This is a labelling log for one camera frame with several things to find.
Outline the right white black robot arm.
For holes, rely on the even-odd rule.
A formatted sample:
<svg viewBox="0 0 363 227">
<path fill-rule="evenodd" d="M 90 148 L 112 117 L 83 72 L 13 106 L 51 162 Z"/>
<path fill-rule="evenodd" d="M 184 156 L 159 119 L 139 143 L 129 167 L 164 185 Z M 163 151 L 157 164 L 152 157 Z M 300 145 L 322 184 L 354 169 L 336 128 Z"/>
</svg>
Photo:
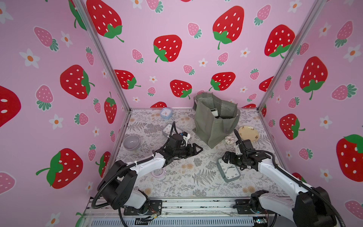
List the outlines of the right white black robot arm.
<svg viewBox="0 0 363 227">
<path fill-rule="evenodd" d="M 345 222 L 330 202 L 329 194 L 313 187 L 281 168 L 273 153 L 253 148 L 250 140 L 238 140 L 236 151 L 227 151 L 222 160 L 240 170 L 254 169 L 268 177 L 288 195 L 276 197 L 267 190 L 251 194 L 247 207 L 254 213 L 265 210 L 279 214 L 298 227 L 343 227 Z"/>
</svg>

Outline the white digital clock green screen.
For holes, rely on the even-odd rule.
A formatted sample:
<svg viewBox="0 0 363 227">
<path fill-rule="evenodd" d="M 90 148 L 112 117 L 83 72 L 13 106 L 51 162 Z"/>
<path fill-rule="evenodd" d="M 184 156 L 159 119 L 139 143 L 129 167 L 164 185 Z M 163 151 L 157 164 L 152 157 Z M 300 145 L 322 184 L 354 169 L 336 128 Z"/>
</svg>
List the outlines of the white digital clock green screen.
<svg viewBox="0 0 363 227">
<path fill-rule="evenodd" d="M 219 113 L 218 110 L 216 108 L 212 108 L 210 109 L 211 113 L 213 114 L 214 117 L 219 117 Z"/>
</svg>

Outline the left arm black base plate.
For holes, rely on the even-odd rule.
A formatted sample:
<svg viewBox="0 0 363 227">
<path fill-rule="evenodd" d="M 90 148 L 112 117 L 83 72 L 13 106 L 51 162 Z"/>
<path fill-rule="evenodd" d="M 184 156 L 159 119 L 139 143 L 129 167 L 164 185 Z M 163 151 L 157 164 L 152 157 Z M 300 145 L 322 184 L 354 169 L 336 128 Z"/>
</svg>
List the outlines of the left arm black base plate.
<svg viewBox="0 0 363 227">
<path fill-rule="evenodd" d="M 150 200 L 139 209 L 133 207 L 126 207 L 123 215 L 125 216 L 151 216 L 153 214 L 160 215 L 162 211 L 163 201 L 162 200 Z"/>
</svg>

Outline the grey-green canvas tote bag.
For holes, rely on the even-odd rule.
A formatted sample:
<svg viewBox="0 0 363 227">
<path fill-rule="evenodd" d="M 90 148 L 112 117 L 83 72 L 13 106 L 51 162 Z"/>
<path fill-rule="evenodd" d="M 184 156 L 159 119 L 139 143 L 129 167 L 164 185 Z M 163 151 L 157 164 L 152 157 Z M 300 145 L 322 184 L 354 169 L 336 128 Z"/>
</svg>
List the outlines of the grey-green canvas tote bag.
<svg viewBox="0 0 363 227">
<path fill-rule="evenodd" d="M 212 93 L 202 93 L 194 98 L 194 133 L 210 148 L 214 148 L 231 134 L 238 125 L 240 109 L 237 104 L 222 100 Z M 219 117 L 214 117 L 210 109 L 216 108 Z"/>
</svg>

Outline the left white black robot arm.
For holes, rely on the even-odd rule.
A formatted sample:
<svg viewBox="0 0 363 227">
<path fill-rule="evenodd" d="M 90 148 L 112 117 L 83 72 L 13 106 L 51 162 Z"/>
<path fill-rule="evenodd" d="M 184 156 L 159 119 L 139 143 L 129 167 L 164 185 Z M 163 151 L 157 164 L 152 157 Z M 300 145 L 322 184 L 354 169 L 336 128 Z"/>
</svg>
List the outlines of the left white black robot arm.
<svg viewBox="0 0 363 227">
<path fill-rule="evenodd" d="M 187 159 L 202 151 L 201 146 L 188 144 L 182 135 L 173 134 L 161 148 L 143 160 L 115 162 L 99 184 L 91 207 L 100 209 L 110 205 L 114 210 L 132 207 L 142 214 L 146 213 L 150 199 L 144 192 L 134 188 L 137 179 L 162 169 L 175 160 Z"/>
</svg>

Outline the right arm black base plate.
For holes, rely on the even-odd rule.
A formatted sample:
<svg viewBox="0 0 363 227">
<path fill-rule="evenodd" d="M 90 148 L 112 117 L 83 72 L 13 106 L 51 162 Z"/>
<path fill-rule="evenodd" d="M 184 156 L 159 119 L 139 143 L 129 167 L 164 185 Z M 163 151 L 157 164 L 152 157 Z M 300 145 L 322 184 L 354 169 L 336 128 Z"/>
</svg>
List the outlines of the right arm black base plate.
<svg viewBox="0 0 363 227">
<path fill-rule="evenodd" d="M 257 199 L 238 199 L 235 200 L 233 209 L 237 209 L 238 214 L 274 214 L 273 211 L 261 207 Z"/>
</svg>

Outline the large grey-green rectangular clock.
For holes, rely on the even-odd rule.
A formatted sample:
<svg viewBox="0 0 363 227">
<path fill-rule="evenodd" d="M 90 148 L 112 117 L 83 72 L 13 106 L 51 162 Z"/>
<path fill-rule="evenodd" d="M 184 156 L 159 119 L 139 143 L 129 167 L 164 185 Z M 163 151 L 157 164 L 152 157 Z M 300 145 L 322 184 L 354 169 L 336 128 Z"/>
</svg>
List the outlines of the large grey-green rectangular clock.
<svg viewBox="0 0 363 227">
<path fill-rule="evenodd" d="M 241 174 L 236 165 L 225 163 L 222 159 L 219 159 L 216 164 L 222 179 L 226 183 L 236 181 L 240 178 Z"/>
</svg>

